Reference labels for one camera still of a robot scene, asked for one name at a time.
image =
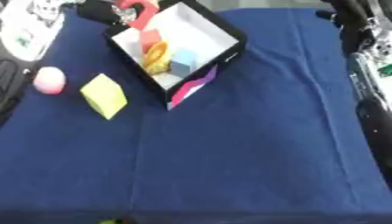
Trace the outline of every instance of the pink stripe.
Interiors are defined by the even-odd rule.
[[[183,100],[186,94],[195,87],[198,87],[203,84],[207,84],[208,82],[212,81],[215,79],[216,72],[217,72],[217,66],[215,66],[211,71],[208,72],[206,77],[198,79],[198,80],[191,80],[188,81],[184,86],[182,86],[179,91],[171,98],[172,105],[176,107],[179,105]]]

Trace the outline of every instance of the yellow object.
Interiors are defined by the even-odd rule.
[[[166,42],[159,42],[151,47],[145,56],[143,68],[150,74],[161,74],[169,71],[172,54]]]
[[[99,224],[116,224],[115,220],[105,220],[101,221]]]
[[[93,78],[80,91],[88,104],[107,120],[127,105],[127,98],[121,87],[103,73]]]

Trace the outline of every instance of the blue cloth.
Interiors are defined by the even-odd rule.
[[[222,12],[248,34],[246,52],[170,112],[107,48],[106,26],[69,14],[43,60],[66,73],[64,93],[29,87],[0,129],[0,210],[88,217],[81,223],[130,212],[173,223],[203,213],[391,213],[338,33],[313,13]],[[130,98],[110,122],[79,93],[99,73]]]

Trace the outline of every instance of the red block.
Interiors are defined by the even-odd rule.
[[[117,6],[124,10],[131,8],[133,4],[142,4],[143,11],[137,20],[129,22],[128,25],[142,31],[149,21],[159,12],[159,8],[149,0],[117,0]]]
[[[143,52],[147,53],[156,43],[162,42],[162,39],[158,30],[141,31],[140,42],[142,43]]]

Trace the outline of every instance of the orange block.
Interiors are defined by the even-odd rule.
[[[161,41],[161,35],[159,35],[158,30],[140,32],[140,42],[144,53],[147,53],[152,46]]]

